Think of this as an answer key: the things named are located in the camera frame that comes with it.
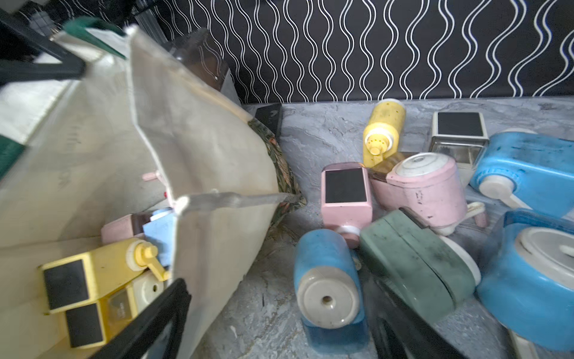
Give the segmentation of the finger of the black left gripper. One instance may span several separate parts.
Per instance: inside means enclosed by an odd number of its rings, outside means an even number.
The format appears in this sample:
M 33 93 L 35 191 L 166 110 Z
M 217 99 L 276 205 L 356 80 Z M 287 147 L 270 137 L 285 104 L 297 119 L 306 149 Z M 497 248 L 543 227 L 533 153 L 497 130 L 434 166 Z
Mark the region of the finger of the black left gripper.
M 84 60 L 1 11 L 1 84 L 80 79 Z

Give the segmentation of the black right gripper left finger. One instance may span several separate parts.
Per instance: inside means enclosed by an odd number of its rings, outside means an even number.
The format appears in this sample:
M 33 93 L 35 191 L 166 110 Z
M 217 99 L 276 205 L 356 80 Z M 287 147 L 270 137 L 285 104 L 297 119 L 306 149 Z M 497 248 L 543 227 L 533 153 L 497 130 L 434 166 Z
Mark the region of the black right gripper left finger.
M 192 296 L 176 279 L 92 358 L 176 358 Z

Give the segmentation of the pink pencil sharpener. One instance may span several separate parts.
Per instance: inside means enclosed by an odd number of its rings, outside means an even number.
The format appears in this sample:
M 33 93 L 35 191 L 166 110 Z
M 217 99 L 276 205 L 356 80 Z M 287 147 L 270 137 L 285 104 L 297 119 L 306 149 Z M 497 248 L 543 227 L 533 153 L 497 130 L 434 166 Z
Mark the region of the pink pencil sharpener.
M 449 236 L 456 227 L 475 219 L 488 227 L 486 206 L 466 201 L 456 161 L 440 153 L 417 153 L 394 166 L 385 162 L 387 173 L 371 169 L 369 178 L 379 205 L 386 211 L 407 209 L 425 227 Z

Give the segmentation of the dusty pink square sharpener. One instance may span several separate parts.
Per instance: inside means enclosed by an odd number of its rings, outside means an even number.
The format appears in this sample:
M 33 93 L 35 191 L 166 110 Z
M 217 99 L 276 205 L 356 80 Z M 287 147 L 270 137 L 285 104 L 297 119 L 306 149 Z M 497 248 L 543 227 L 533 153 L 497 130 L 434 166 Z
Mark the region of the dusty pink square sharpener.
M 151 215 L 148 212 L 128 214 L 107 223 L 101 230 L 103 245 L 109 245 L 125 239 L 143 239 L 144 225 L 149 223 Z

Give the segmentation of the gold square pencil sharpener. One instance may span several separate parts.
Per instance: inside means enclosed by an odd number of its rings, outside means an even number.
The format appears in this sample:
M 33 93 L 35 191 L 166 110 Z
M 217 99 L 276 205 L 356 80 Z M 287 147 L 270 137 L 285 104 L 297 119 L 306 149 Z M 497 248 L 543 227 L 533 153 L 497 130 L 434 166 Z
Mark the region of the gold square pencil sharpener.
M 469 185 L 478 161 L 490 143 L 484 116 L 480 112 L 435 112 L 428 152 L 452 157 L 460 182 Z

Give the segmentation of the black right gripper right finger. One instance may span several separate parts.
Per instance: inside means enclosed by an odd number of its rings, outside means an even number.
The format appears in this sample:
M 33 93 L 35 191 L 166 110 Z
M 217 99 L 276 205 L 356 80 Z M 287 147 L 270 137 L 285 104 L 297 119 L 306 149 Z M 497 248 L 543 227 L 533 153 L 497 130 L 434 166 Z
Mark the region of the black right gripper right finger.
M 463 358 L 464 355 L 438 334 L 381 279 L 365 282 L 369 317 L 382 320 L 415 358 Z

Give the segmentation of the blue pencil sharpener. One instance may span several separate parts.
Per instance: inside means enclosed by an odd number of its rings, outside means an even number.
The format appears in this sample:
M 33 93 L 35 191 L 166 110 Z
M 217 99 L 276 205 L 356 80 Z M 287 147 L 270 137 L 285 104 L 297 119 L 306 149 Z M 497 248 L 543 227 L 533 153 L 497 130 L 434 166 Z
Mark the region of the blue pencil sharpener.
M 496 133 L 470 185 L 511 209 L 573 219 L 573 142 L 510 129 Z

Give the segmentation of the cream tote bag green handles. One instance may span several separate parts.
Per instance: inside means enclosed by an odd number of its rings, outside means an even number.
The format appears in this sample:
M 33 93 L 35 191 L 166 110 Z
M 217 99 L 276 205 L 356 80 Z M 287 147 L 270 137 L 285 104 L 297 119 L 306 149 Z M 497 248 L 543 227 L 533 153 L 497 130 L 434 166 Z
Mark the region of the cream tote bag green handles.
M 191 358 L 273 226 L 305 205 L 270 131 L 132 26 L 61 32 L 79 79 L 1 88 L 1 135 L 20 153 L 1 178 L 1 356 L 88 358 L 51 314 L 40 267 L 100 247 L 101 229 L 166 199 L 179 214 L 173 275 L 191 294 L 179 358 Z

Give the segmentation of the blue round dial sharpener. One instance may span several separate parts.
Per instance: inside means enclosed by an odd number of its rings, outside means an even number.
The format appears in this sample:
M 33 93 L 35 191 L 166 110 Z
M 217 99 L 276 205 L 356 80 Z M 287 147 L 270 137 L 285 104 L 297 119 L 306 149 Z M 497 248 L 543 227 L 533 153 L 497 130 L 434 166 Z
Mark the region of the blue round dial sharpener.
M 355 254 L 328 229 L 304 234 L 294 262 L 294 291 L 308 344 L 324 355 L 349 355 L 369 343 Z

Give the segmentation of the green grey sharpener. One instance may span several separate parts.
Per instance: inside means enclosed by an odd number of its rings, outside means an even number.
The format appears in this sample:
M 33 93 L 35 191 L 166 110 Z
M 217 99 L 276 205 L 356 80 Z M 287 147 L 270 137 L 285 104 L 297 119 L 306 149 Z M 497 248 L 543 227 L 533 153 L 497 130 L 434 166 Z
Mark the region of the green grey sharpener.
M 359 250 L 375 278 L 430 324 L 454 312 L 481 282 L 465 249 L 401 209 L 363 228 Z

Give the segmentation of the light blue round sharpener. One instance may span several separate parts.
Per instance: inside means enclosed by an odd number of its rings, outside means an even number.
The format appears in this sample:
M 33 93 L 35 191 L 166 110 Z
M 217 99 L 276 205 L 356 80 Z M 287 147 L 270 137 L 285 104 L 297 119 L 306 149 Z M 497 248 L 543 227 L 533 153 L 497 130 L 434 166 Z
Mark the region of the light blue round sharpener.
M 478 260 L 482 305 L 546 349 L 573 350 L 573 222 L 529 209 L 505 213 Z

